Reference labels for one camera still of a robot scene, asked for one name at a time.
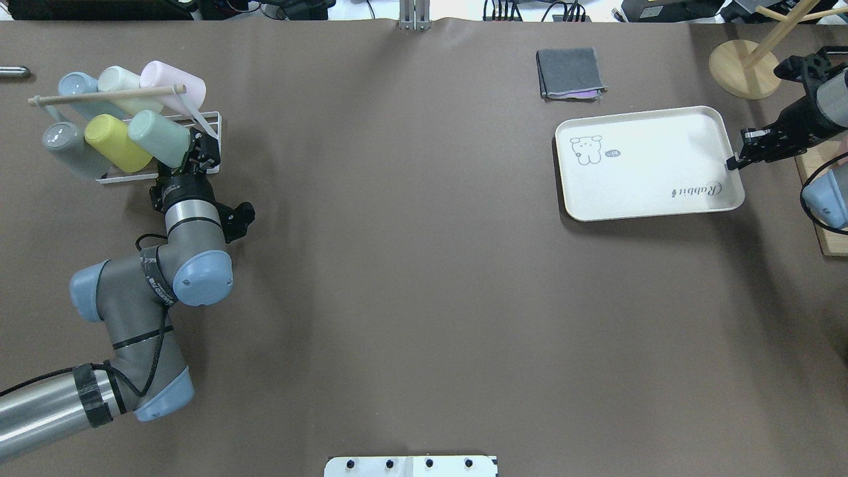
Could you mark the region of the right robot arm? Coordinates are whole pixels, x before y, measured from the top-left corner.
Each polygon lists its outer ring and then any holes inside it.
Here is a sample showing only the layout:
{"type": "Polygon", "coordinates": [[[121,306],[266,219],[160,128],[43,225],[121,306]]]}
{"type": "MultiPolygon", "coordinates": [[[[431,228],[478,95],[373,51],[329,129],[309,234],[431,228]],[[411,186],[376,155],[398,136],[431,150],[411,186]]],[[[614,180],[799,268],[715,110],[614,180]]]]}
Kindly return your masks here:
{"type": "MultiPolygon", "coordinates": [[[[773,72],[779,79],[801,83],[805,95],[763,129],[742,129],[742,148],[726,161],[729,171],[800,156],[846,132],[846,64],[791,56],[773,72]]],[[[819,166],[800,191],[809,220],[837,235],[846,235],[846,167],[837,164],[845,158],[840,154],[819,166]]]]}

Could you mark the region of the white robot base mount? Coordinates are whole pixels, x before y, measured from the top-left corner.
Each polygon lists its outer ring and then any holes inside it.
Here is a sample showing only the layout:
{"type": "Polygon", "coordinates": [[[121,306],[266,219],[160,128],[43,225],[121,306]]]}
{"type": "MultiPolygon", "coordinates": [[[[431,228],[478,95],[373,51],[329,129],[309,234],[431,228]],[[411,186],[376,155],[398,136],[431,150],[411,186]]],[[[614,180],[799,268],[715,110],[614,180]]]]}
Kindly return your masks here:
{"type": "Polygon", "coordinates": [[[324,476],[498,476],[496,456],[482,454],[336,456],[324,476]]]}

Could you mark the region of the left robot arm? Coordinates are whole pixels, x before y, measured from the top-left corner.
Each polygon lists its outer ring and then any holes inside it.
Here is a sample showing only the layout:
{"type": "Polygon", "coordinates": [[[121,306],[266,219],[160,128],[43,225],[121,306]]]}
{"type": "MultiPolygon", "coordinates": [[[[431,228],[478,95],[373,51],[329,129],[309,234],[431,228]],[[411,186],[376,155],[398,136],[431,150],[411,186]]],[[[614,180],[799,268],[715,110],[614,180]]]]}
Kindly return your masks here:
{"type": "Polygon", "coordinates": [[[114,356],[2,392],[3,462],[121,415],[154,421],[193,399],[170,310],[222,301],[234,274],[225,233],[233,212],[216,202],[207,178],[220,163],[220,145],[207,133],[191,133],[182,165],[160,165],[150,190],[166,221],[164,244],[89,266],[70,281],[73,305],[88,322],[104,324],[114,356]]]}

